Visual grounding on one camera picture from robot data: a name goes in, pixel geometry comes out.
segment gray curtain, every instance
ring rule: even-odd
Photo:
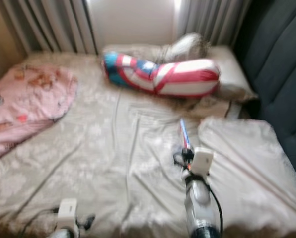
[[[251,0],[181,0],[177,38],[198,32],[213,45],[233,45]]]
[[[0,5],[27,53],[96,53],[85,0],[2,0]]]

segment mattress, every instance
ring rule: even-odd
[[[205,100],[191,110],[194,101],[110,85],[94,56],[45,53],[27,62],[71,69],[79,89],[63,119],[0,159],[0,238],[16,237],[63,198],[77,198],[80,221],[96,215],[82,237],[188,237],[185,185],[172,160],[181,117],[193,145],[216,151],[209,181],[222,204],[225,237],[296,232],[295,173],[266,123],[210,118],[198,130],[201,116],[223,117],[229,103],[210,109],[213,101]],[[41,214],[27,237],[45,237],[55,221],[55,214]]]

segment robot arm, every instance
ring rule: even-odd
[[[47,238],[75,238],[75,236],[67,229],[59,229],[52,232]]]
[[[173,155],[174,163],[183,168],[182,180],[186,184],[185,207],[187,228],[191,238],[220,238],[215,226],[214,213],[211,207],[210,193],[213,195],[220,213],[220,230],[223,231],[223,218],[220,204],[206,183],[206,177],[213,159],[213,151],[206,148],[195,148],[190,145],[184,121],[180,120],[181,153]],[[177,160],[180,154],[182,162]]]
[[[55,227],[55,231],[47,238],[79,238],[80,228],[83,227],[87,231],[91,227],[95,216],[90,215],[85,224],[80,224],[76,219],[76,208],[77,200],[74,198],[63,199],[61,201],[57,226]]]

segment pillow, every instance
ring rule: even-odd
[[[209,59],[155,64],[109,52],[103,66],[111,82],[157,95],[201,98],[213,93],[219,83],[219,69]]]
[[[240,103],[257,99],[247,79],[228,46],[214,46],[208,50],[207,58],[220,68],[220,85],[215,95],[219,98]]]
[[[171,63],[205,57],[209,46],[210,43],[205,41],[200,34],[189,33],[172,45],[108,45],[104,47],[102,54],[115,51],[155,63]]]

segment wire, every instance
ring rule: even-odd
[[[218,210],[219,210],[219,215],[220,215],[220,235],[223,236],[223,213],[222,213],[222,208],[221,205],[219,203],[219,200],[217,199],[216,195],[214,194],[214,192],[212,191],[212,189],[210,188],[210,186],[208,185],[208,189],[210,191],[210,193],[212,194],[214,200],[216,201]]]
[[[27,230],[28,226],[31,225],[31,223],[37,219],[38,216],[40,216],[43,212],[52,212],[52,213],[58,213],[59,212],[59,208],[53,208],[53,209],[43,209],[41,211],[39,211],[37,214],[35,214],[23,227],[21,233],[19,234],[18,238],[23,238],[25,231]]]
[[[173,163],[174,163],[175,165],[179,165],[179,166],[183,167],[183,169],[187,169],[186,164],[181,163],[181,162],[179,162],[179,161],[177,160],[177,156],[179,156],[179,155],[180,155],[181,159],[183,160],[183,158],[182,158],[182,153],[181,153],[181,152],[176,152],[176,153],[173,154]]]

